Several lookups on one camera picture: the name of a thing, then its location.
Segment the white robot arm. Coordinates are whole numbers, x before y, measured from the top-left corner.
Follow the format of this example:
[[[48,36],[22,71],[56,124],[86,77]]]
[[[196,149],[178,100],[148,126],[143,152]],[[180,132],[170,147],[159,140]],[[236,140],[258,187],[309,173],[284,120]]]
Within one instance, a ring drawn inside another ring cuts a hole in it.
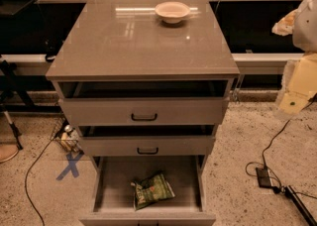
[[[276,98],[280,115],[297,115],[317,94],[317,0],[303,0],[271,31],[292,36],[293,44],[304,51],[300,60],[290,60],[282,78],[282,89]]]

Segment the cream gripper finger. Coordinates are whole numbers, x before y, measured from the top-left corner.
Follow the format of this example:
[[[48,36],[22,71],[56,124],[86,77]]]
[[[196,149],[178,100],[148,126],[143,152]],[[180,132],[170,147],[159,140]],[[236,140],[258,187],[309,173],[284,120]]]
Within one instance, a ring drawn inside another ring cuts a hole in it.
[[[271,31],[274,34],[280,36],[292,35],[296,13],[297,10],[289,12],[286,16],[284,16],[277,23],[274,24]]]

